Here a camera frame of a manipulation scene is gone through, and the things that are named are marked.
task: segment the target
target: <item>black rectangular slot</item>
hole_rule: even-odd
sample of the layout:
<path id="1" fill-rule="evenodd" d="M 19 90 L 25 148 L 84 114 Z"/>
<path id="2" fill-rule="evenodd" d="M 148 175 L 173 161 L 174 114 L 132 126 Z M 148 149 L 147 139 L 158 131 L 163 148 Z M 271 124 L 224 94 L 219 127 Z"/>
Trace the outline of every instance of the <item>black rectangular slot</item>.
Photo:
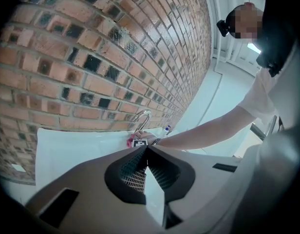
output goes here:
<path id="1" fill-rule="evenodd" d="M 58 228 L 78 194 L 79 192 L 70 189 L 64 190 L 39 218 L 51 226 Z"/>
<path id="2" fill-rule="evenodd" d="M 213 166 L 213 168 L 234 173 L 237 169 L 237 166 L 230 166 L 230 165 L 224 165 L 224 164 L 217 163 Z"/>

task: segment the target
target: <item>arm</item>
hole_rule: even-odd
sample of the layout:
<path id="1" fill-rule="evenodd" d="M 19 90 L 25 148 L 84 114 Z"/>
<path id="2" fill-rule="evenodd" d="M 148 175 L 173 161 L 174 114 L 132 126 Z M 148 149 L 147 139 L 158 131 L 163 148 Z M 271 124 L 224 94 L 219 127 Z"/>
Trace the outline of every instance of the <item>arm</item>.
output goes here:
<path id="1" fill-rule="evenodd" d="M 255 120 L 249 112 L 236 106 L 227 114 L 186 132 L 164 138 L 157 144 L 176 150 L 198 149 L 231 138 Z"/>

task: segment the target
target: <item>brick wall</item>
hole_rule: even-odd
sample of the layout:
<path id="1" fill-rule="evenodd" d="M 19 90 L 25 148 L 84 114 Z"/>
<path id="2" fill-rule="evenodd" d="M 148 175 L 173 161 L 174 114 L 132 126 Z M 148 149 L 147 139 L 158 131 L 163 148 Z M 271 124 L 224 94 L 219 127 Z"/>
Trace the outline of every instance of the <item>brick wall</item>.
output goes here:
<path id="1" fill-rule="evenodd" d="M 34 182 L 39 127 L 132 130 L 145 108 L 174 126 L 210 48 L 206 0 L 21 0 L 0 38 L 0 174 Z"/>

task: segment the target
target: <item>hand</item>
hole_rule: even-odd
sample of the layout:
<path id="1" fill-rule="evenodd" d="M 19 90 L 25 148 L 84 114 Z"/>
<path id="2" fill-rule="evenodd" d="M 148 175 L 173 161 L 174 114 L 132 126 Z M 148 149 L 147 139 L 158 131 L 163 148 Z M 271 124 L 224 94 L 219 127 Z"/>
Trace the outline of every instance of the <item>hand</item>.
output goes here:
<path id="1" fill-rule="evenodd" d="M 153 134 L 148 133 L 146 131 L 139 131 L 135 134 L 139 139 L 146 139 L 148 142 L 148 145 L 152 145 L 154 143 L 154 141 L 157 139 L 156 136 L 154 136 Z"/>

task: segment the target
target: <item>sink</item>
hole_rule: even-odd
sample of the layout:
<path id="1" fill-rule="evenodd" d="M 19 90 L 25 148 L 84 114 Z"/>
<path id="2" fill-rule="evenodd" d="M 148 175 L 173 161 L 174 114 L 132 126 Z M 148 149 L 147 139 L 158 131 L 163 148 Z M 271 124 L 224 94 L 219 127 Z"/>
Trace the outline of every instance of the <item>sink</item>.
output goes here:
<path id="1" fill-rule="evenodd" d="M 159 135 L 162 128 L 149 129 Z M 124 149 L 133 131 L 61 132 L 40 128 L 37 132 L 37 191 L 74 166 Z"/>

